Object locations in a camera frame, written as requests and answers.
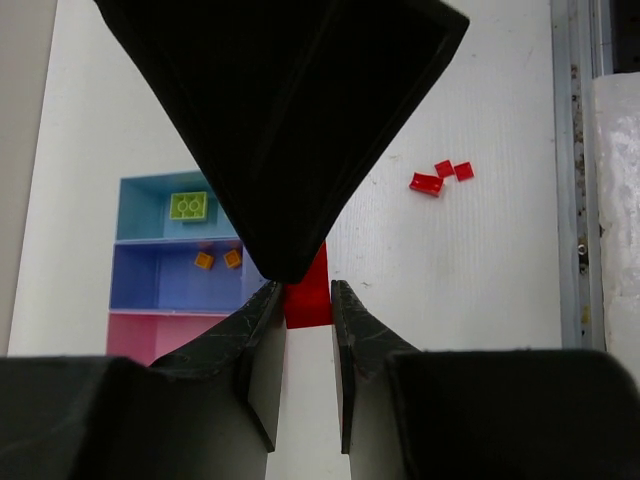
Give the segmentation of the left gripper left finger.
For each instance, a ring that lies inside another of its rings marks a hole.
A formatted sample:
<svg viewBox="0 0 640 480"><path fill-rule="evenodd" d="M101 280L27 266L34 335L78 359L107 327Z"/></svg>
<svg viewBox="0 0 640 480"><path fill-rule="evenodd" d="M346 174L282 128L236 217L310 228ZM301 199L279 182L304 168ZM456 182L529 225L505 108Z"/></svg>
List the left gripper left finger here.
<svg viewBox="0 0 640 480"><path fill-rule="evenodd" d="M277 438L285 326L269 282L150 365L1 362L5 479L262 479Z"/></svg>

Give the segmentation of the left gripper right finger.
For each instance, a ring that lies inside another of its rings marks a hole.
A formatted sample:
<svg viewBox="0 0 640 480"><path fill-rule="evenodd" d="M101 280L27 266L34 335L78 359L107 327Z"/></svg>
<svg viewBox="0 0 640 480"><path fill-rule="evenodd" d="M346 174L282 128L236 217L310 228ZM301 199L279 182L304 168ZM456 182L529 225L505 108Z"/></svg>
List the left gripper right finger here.
<svg viewBox="0 0 640 480"><path fill-rule="evenodd" d="M639 391L594 350L421 351L331 285L355 479L635 479Z"/></svg>

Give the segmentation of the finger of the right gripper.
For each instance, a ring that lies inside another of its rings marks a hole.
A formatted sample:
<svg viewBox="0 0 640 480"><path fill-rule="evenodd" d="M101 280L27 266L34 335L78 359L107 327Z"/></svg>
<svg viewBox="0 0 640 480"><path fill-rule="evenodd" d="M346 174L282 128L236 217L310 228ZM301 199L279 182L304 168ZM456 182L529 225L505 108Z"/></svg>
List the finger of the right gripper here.
<svg viewBox="0 0 640 480"><path fill-rule="evenodd" d="M302 280L444 73L443 1L101 1L260 273Z"/></svg>

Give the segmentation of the red lego with orange top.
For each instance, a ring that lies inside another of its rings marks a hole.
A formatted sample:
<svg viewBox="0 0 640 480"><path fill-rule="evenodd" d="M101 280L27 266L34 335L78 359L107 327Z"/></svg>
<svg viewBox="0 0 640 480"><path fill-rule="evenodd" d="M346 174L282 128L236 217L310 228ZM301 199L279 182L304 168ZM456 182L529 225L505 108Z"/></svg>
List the red lego with orange top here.
<svg viewBox="0 0 640 480"><path fill-rule="evenodd" d="M323 243L303 280L285 286L284 315L288 329L332 324L326 243Z"/></svg>

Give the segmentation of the orange lego cube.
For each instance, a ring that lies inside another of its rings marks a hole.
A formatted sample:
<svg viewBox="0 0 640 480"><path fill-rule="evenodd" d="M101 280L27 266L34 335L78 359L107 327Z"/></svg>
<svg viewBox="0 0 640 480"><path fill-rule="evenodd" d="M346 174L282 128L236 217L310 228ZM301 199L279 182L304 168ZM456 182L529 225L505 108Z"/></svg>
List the orange lego cube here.
<svg viewBox="0 0 640 480"><path fill-rule="evenodd" d="M203 270L210 270L215 262L215 257L206 252L198 252L194 260L194 265Z"/></svg>

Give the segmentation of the small orange lego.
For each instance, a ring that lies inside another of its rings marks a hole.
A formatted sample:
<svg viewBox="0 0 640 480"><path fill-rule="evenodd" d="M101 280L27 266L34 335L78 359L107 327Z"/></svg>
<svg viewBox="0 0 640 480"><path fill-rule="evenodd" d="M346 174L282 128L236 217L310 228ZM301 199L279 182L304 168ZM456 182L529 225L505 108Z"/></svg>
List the small orange lego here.
<svg viewBox="0 0 640 480"><path fill-rule="evenodd" d="M237 249L231 249L223 255L225 265L228 269L236 269L242 265L242 254Z"/></svg>

